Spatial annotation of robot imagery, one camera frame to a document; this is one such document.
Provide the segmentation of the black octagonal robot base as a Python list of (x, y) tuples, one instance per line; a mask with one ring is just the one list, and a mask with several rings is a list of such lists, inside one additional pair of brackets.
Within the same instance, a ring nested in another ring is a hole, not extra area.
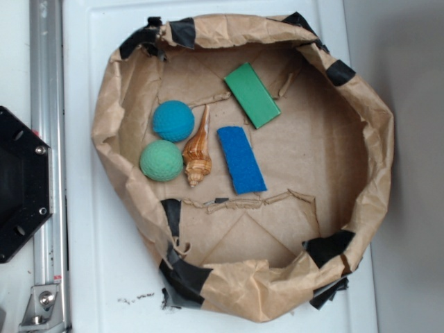
[(50, 147), (1, 107), (1, 263), (52, 215)]

